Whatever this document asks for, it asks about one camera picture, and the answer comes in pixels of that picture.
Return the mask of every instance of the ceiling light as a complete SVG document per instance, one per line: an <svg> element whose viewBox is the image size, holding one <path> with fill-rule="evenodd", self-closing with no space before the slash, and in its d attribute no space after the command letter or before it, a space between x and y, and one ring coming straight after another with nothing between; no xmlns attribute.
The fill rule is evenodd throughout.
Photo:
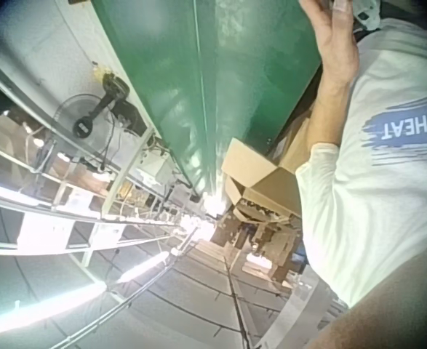
<svg viewBox="0 0 427 349"><path fill-rule="evenodd" d="M59 152L57 156L58 156L58 158L60 158L64 162L70 162L71 161L71 159L68 158L64 153Z"/></svg>
<svg viewBox="0 0 427 349"><path fill-rule="evenodd" d="M44 140L41 140L40 138L34 138L33 144L35 144L38 148L41 148L45 145Z"/></svg>
<svg viewBox="0 0 427 349"><path fill-rule="evenodd" d="M92 176L96 179L96 180L101 180L102 182L110 182L111 181L111 174L108 172L93 172Z"/></svg>
<svg viewBox="0 0 427 349"><path fill-rule="evenodd" d="M0 333L28 326L37 321L50 318L70 309L80 306L102 294L107 286L103 282L68 292L49 300L14 309L13 311L0 315Z"/></svg>
<svg viewBox="0 0 427 349"><path fill-rule="evenodd" d="M252 253L247 255L247 261L255 263L256 265L259 265L265 269L271 269L273 267L273 263L269 259L265 258L264 256L255 256Z"/></svg>
<svg viewBox="0 0 427 349"><path fill-rule="evenodd" d="M3 187L0 187L0 197L29 206L38 206L41 203L39 200L31 198L30 196Z"/></svg>
<svg viewBox="0 0 427 349"><path fill-rule="evenodd" d="M118 284L123 282L131 281L133 278L138 277L139 275L144 274L147 270L152 269L160 262L163 262L166 260L169 256L169 252L164 251L162 253L157 254L156 256L152 257L149 260L146 260L145 262L136 265L133 269L128 270L126 273L124 273L121 278L117 281Z"/></svg>

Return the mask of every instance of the skin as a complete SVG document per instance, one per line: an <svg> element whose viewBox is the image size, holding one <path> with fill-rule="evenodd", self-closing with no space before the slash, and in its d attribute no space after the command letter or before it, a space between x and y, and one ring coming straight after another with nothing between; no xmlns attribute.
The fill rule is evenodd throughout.
<svg viewBox="0 0 427 349"><path fill-rule="evenodd" d="M332 14L319 0L300 0L300 5L314 27L323 64L307 146L339 146L349 87L359 69L352 4L336 0ZM307 348L427 348L427 250L395 270Z"/></svg>
<svg viewBox="0 0 427 349"><path fill-rule="evenodd" d="M315 30L323 74L307 130L310 150L317 143L340 145L346 120L350 84L359 70L352 6L337 0L332 15L319 0L300 0Z"/></svg>

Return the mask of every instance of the sleeve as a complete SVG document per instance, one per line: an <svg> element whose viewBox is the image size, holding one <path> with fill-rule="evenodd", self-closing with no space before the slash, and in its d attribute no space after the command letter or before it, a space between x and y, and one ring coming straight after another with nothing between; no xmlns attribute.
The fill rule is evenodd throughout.
<svg viewBox="0 0 427 349"><path fill-rule="evenodd" d="M302 205L303 241L312 268L326 279L327 261L338 246L338 227L334 215L333 183L339 147L317 143L311 149L310 159L300 166L298 180Z"/></svg>
<svg viewBox="0 0 427 349"><path fill-rule="evenodd" d="M332 191L339 147L329 143L317 143L311 149L310 159L300 166L295 176L298 180L302 210L320 206Z"/></svg>

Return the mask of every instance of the blue paint stroke logo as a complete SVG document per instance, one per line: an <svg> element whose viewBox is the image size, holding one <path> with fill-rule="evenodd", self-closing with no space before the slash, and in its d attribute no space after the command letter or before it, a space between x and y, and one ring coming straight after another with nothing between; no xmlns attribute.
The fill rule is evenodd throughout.
<svg viewBox="0 0 427 349"><path fill-rule="evenodd" d="M386 161L396 159L427 160L427 97L387 108L362 129L369 136L363 146L374 150L375 165L392 164Z"/></svg>

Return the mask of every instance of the wall fan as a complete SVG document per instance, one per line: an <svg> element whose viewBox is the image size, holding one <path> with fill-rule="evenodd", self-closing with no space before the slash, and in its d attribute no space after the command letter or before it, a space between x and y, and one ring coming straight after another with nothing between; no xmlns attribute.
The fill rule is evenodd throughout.
<svg viewBox="0 0 427 349"><path fill-rule="evenodd" d="M64 155L72 162L86 165L92 172L104 172L108 163L108 147L115 128L137 136L144 133L147 126L137 108L126 101L129 95L127 84L114 74L107 73L103 77L103 89L105 96L102 98L82 94L67 99L53 117L53 128L94 155L89 156L48 132L44 146L39 149L33 165L36 172L47 171L53 163L50 159L57 154Z"/></svg>

